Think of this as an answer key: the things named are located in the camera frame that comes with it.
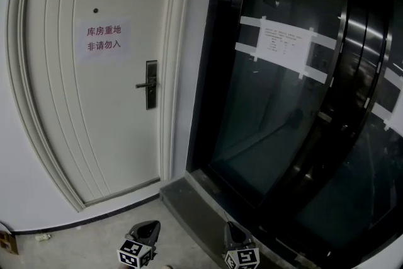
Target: black baseboard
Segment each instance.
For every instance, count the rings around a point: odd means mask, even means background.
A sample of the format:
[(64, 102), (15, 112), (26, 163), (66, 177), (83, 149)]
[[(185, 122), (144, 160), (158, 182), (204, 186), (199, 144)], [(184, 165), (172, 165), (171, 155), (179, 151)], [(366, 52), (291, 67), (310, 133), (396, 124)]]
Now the black baseboard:
[(46, 228), (46, 229), (31, 230), (31, 231), (11, 231), (11, 233), (14, 234), (14, 235), (16, 235), (16, 236), (22, 236), (22, 235), (27, 235), (27, 234), (43, 234), (43, 233), (50, 233), (50, 232), (55, 232), (55, 231), (61, 231), (61, 230), (71, 229), (72, 227), (85, 226), (86, 224), (93, 223), (93, 222), (96, 222), (96, 221), (99, 221), (99, 220), (103, 220), (103, 219), (107, 219), (107, 218), (109, 218), (109, 217), (111, 217), (111, 216), (114, 216), (114, 215), (117, 215), (117, 214), (120, 214), (120, 213), (129, 211), (129, 210), (135, 209), (136, 207), (139, 207), (139, 206), (141, 206), (141, 205), (144, 205), (144, 204), (146, 204), (146, 203), (149, 203), (149, 202), (151, 202), (151, 201), (153, 201), (153, 200), (156, 200), (156, 199), (158, 199), (158, 198), (159, 198), (159, 193), (158, 193), (158, 194), (155, 194), (155, 195), (153, 195), (153, 196), (151, 196), (151, 197), (148, 197), (148, 198), (146, 198), (146, 199), (143, 200), (143, 201), (139, 201), (139, 202), (133, 203), (133, 204), (128, 205), (128, 206), (126, 206), (126, 207), (123, 207), (123, 208), (121, 208), (121, 209), (118, 209), (118, 210), (115, 210), (115, 211), (112, 211), (112, 212), (109, 212), (109, 213), (106, 213), (106, 214), (103, 214), (103, 215), (99, 215), (99, 216), (93, 217), (93, 218), (91, 218), (91, 219), (86, 219), (86, 220), (82, 220), (82, 221), (79, 221), (79, 222), (66, 224), (66, 225), (64, 225), (64, 226), (49, 227), (49, 228)]

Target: black door frame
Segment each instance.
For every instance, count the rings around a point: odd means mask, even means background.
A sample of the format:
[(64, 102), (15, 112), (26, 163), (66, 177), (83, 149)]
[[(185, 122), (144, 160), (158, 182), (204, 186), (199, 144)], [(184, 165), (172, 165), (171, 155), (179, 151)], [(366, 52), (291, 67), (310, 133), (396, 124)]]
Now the black door frame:
[[(349, 10), (350, 8), (345, 6), (331, 72), (326, 81), (327, 87), (330, 86), (333, 72), (339, 64), (339, 53), (342, 49), (344, 37), (346, 36), (346, 22), (348, 21)], [(397, 218), (401, 215), (400, 210), (394, 210), (388, 215), (388, 218), (390, 219), (389, 224), (383, 221), (375, 226), (371, 230), (371, 233), (366, 232), (358, 241), (351, 243), (348, 248), (331, 253), (330, 256), (327, 257), (327, 250), (329, 249), (327, 243), (307, 231), (307, 229), (299, 226), (296, 222), (291, 225), (288, 224), (288, 226), (281, 226), (281, 229), (283, 230), (285, 227), (288, 228), (285, 234), (281, 230), (274, 232), (265, 231), (264, 228), (256, 223), (256, 217), (261, 217), (261, 214), (258, 214), (259, 212), (257, 212), (256, 208), (251, 205), (250, 201), (240, 196), (230, 184), (225, 182), (223, 178), (208, 167), (208, 164), (212, 160), (213, 149), (217, 141), (220, 122), (224, 114), (224, 106), (227, 99), (230, 85), (229, 81), (234, 64), (234, 44), (239, 35), (239, 20), (241, 16), (242, 0), (210, 0), (196, 91), (187, 170), (193, 172), (197, 169), (202, 169), (220, 189), (219, 193), (214, 193), (213, 190), (210, 191), (213, 197), (216, 198), (219, 203), (242, 225), (250, 229), (258, 239), (268, 245), (273, 251), (286, 258), (289, 262), (293, 262), (292, 260), (295, 257), (295, 253), (290, 251), (290, 249), (294, 249), (297, 250), (297, 252), (299, 251), (300, 253), (303, 252), (306, 255), (309, 255), (309, 259), (326, 268), (340, 268), (341, 266), (347, 268), (349, 266), (354, 266), (360, 262), (362, 257), (373, 252), (374, 247), (377, 246), (377, 243), (379, 244), (379, 241), (382, 240), (385, 242), (396, 232), (395, 228), (397, 225)], [(382, 58), (380, 58), (380, 61), (383, 61), (383, 54), (387, 51), (387, 45), (390, 47), (390, 42), (388, 44), (386, 42), (384, 43)], [(363, 110), (362, 118), (355, 129), (350, 132), (354, 133), (354, 136), (346, 141), (346, 147), (352, 146), (355, 143), (358, 134), (365, 124), (365, 120), (375, 103), (374, 98), (376, 97), (375, 94), (379, 85), (378, 79), (383, 78), (382, 73), (384, 72), (385, 64), (383, 63), (381, 73), (374, 77), (374, 82), (370, 90), (370, 104), (365, 108), (365, 110)], [(315, 129), (327, 126), (321, 117), (317, 117), (315, 123), (317, 123), (317, 125), (313, 125), (312, 131), (302, 145), (299, 155), (303, 155), (306, 152), (304, 147), (309, 147), (312, 145), (312, 142), (316, 141)], [(334, 167), (324, 176), (324, 180), (321, 184), (317, 186), (316, 190), (312, 190), (310, 196), (307, 197), (306, 203), (315, 196), (320, 187), (322, 187), (324, 183), (329, 180), (332, 174), (334, 174), (340, 162), (341, 161), (339, 160), (338, 163), (334, 163)], [(293, 192), (293, 190), (296, 189), (297, 185), (295, 183), (300, 181), (314, 165), (313, 162), (310, 165), (306, 164), (304, 167), (299, 168), (300, 171), (298, 174), (294, 174), (292, 167), (295, 166), (296, 163), (298, 163), (298, 158), (294, 159), (294, 162), (290, 165), (289, 169), (283, 176), (287, 187), (286, 190), (289, 192)], [(282, 182), (277, 183), (273, 192), (278, 191), (279, 188), (284, 190), (283, 185), (284, 183)], [(254, 195), (255, 193), (256, 192), (251, 188), (249, 195)], [(276, 194), (280, 198), (287, 198), (284, 194)], [(263, 203), (263, 208), (266, 209), (264, 214), (267, 214), (267, 210), (270, 209), (270, 207), (270, 201)], [(317, 248), (321, 250), (320, 255), (313, 254), (309, 248), (301, 247), (297, 241), (293, 241), (292, 232), (295, 231), (299, 231), (307, 238), (309, 237), (309, 240), (318, 242), (313, 244), (316, 244)]]

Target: door threshold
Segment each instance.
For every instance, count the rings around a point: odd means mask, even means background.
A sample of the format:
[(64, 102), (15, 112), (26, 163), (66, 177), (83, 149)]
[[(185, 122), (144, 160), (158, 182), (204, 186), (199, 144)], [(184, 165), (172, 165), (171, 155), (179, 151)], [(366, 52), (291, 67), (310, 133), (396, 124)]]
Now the door threshold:
[(90, 207), (90, 206), (93, 206), (95, 204), (102, 203), (102, 202), (105, 202), (107, 200), (111, 200), (112, 198), (120, 197), (120, 196), (129, 194), (129, 193), (133, 193), (134, 191), (137, 191), (137, 190), (139, 190), (141, 188), (145, 188), (145, 187), (150, 186), (152, 184), (155, 184), (155, 183), (157, 183), (159, 181), (161, 181), (160, 177), (154, 178), (152, 180), (146, 181), (144, 183), (141, 183), (139, 185), (133, 186), (131, 188), (127, 188), (126, 190), (120, 191), (118, 193), (114, 193), (114, 194), (108, 195), (106, 197), (101, 197), (101, 198), (97, 198), (96, 200), (92, 200), (92, 201), (90, 201), (88, 203), (85, 203), (85, 206)]

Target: white door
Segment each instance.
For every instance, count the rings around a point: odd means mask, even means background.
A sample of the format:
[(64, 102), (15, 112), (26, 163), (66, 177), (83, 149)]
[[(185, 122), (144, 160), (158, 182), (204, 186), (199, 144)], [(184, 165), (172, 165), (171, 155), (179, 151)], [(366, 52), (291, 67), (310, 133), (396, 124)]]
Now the white door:
[(85, 203), (160, 180), (161, 84), (150, 110), (145, 89), (135, 85), (145, 82), (147, 61), (157, 60), (158, 80), (164, 75), (167, 2), (27, 1), (35, 104), (61, 168)]

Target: door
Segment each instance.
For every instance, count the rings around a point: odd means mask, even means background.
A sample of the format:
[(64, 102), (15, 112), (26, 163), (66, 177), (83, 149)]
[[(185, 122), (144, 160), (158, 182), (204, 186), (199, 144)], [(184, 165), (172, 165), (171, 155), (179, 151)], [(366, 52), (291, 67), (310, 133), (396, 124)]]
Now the door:
[(201, 168), (212, 195), (294, 265), (351, 268), (400, 234), (392, 7), (210, 0), (189, 170)]
[[(35, 103), (58, 162), (88, 203), (160, 180), (160, 85), (146, 110), (147, 62), (163, 66), (166, 0), (28, 0)], [(157, 69), (157, 82), (163, 73)]]

